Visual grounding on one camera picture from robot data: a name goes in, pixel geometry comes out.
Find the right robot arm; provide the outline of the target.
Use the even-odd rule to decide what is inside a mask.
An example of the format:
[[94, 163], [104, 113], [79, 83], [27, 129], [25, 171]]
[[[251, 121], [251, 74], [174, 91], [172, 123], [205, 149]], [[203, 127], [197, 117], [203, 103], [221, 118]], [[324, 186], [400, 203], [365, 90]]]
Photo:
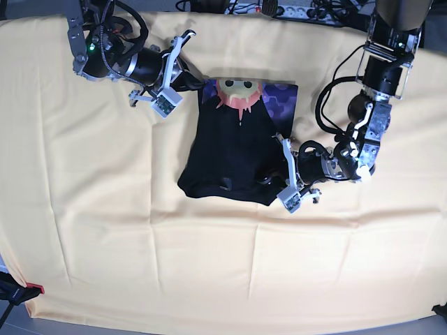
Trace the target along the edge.
[[181, 103], [182, 92], [203, 87], [203, 78], [180, 55], [195, 36], [193, 30], [174, 37], [162, 50], [146, 47], [146, 22], [122, 1], [66, 1], [65, 9], [74, 73], [90, 81], [137, 85], [129, 94], [131, 107], [147, 101], [166, 117]]

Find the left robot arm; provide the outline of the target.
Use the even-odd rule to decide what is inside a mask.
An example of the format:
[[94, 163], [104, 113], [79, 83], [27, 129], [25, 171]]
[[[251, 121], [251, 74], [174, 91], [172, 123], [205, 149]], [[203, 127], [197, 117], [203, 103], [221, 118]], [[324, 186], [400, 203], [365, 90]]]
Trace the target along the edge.
[[[334, 77], [316, 101], [316, 123], [334, 135], [334, 149], [308, 140], [294, 151], [289, 139], [280, 138], [288, 179], [277, 197], [289, 212], [305, 198], [319, 201], [321, 192], [314, 184], [363, 182], [374, 174], [381, 139], [390, 124], [390, 99], [402, 97], [431, 7], [431, 1], [376, 1], [356, 75]], [[327, 126], [324, 102], [334, 87], [349, 82], [362, 86], [347, 108], [349, 124], [345, 130]]]

